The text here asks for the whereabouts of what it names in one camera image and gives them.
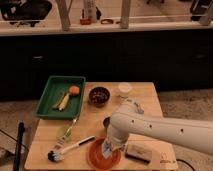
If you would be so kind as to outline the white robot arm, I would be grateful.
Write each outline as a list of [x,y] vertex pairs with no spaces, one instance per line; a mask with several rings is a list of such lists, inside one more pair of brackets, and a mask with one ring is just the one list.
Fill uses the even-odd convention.
[[213,155],[213,122],[145,116],[122,104],[110,117],[107,139],[122,146],[130,134],[148,136]]

